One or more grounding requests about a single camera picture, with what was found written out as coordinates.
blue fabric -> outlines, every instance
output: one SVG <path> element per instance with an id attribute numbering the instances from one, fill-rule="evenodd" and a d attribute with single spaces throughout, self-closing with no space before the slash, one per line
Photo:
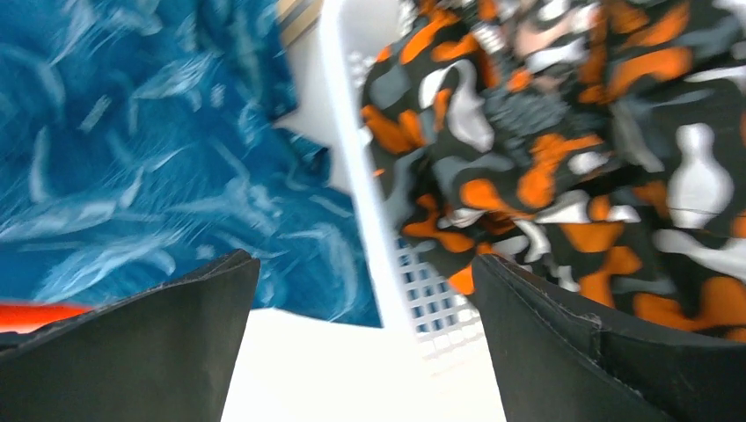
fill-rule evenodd
<path id="1" fill-rule="evenodd" d="M 0 298 L 100 305 L 240 248 L 254 305 L 379 325 L 270 0 L 0 8 Z"/>

black white orange fabric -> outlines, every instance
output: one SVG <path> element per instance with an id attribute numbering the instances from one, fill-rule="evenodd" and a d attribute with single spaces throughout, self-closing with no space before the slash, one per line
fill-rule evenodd
<path id="1" fill-rule="evenodd" d="M 362 117 L 391 221 L 422 257 L 466 295 L 473 257 L 498 253 L 746 341 L 746 2 L 417 6 Z"/>

orange fabric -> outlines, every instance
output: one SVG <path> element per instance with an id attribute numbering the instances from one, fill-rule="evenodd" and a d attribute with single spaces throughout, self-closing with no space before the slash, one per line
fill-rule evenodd
<path id="1" fill-rule="evenodd" d="M 0 332 L 30 332 L 46 324 L 77 317 L 90 308 L 66 305 L 0 305 Z"/>

clothing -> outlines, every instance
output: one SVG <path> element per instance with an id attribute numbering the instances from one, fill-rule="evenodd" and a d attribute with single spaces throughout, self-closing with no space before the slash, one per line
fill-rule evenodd
<path id="1" fill-rule="evenodd" d="M 746 341 L 740 3 L 603 0 L 587 31 L 593 4 L 474 3 L 420 2 L 363 88 L 402 236 L 465 295 L 474 256 L 498 253 L 642 319 Z M 581 38 L 582 60 L 530 59 Z"/>
<path id="2" fill-rule="evenodd" d="M 99 306 L 227 251 L 254 306 L 380 325 L 350 199 L 296 108 L 271 0 L 0 11 L 0 298 Z"/>

white plastic basket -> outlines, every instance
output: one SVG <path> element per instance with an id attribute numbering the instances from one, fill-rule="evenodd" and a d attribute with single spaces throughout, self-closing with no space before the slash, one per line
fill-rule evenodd
<path id="1" fill-rule="evenodd" d="M 393 235 L 365 149 L 360 88 L 378 52 L 399 34 L 398 0 L 325 0 L 318 24 L 350 192 L 384 328 L 408 331 L 434 382 L 477 420 L 504 420 L 479 314 Z"/>

